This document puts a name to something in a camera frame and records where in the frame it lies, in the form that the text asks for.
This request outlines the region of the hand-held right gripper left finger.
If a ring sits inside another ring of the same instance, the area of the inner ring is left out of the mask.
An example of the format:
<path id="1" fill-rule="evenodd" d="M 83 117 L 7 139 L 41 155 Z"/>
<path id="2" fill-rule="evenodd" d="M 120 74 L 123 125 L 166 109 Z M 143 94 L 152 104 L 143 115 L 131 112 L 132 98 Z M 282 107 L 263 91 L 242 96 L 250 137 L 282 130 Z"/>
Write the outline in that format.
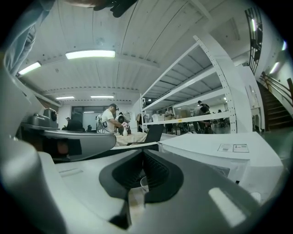
<path id="1" fill-rule="evenodd" d="M 142 171 L 143 151 L 56 164 L 66 187 L 86 208 L 123 231 L 132 225 L 129 192 Z"/>

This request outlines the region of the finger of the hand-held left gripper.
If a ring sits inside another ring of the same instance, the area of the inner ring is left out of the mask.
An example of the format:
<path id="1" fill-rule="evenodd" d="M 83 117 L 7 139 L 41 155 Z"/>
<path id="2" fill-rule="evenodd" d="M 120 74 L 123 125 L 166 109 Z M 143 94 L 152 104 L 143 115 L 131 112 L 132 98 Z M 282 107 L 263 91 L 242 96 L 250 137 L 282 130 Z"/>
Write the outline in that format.
<path id="1" fill-rule="evenodd" d="M 116 136 L 104 133 L 86 133 L 61 130 L 46 130 L 47 138 L 67 140 L 68 155 L 63 160 L 85 160 L 111 150 L 116 145 Z"/>

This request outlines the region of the person's left hand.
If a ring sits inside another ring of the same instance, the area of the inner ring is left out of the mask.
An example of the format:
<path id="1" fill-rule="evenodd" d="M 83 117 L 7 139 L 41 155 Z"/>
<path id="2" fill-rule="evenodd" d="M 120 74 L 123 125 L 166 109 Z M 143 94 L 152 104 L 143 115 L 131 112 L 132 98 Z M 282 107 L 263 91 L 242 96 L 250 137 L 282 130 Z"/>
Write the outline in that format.
<path id="1" fill-rule="evenodd" d="M 67 142 L 59 140 L 57 142 L 57 151 L 59 154 L 67 155 L 69 151 Z"/>

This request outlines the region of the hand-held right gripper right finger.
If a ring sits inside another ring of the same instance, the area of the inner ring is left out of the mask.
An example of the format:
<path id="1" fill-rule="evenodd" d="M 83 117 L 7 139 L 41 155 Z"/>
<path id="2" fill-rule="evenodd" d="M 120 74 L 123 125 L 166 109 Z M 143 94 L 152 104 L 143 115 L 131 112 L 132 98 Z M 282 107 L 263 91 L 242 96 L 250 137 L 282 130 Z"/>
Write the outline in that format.
<path id="1" fill-rule="evenodd" d="M 154 150 L 144 150 L 144 156 L 168 168 L 171 181 L 162 184 L 163 192 L 178 184 L 175 167 L 183 183 L 168 200 L 145 204 L 133 234 L 242 234 L 260 208 L 245 189 L 207 164 Z"/>

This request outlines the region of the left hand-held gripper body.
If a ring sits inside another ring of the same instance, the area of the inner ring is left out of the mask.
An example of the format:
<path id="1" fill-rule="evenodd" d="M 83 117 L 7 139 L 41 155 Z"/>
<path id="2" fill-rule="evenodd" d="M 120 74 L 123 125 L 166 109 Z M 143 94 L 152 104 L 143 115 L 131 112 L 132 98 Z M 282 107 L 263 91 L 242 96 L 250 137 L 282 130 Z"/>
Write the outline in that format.
<path id="1" fill-rule="evenodd" d="M 5 68 L 0 69 L 0 137 L 20 136 L 37 150 L 59 156 L 58 140 L 43 136 L 45 130 L 57 130 L 50 114 L 33 92 Z"/>

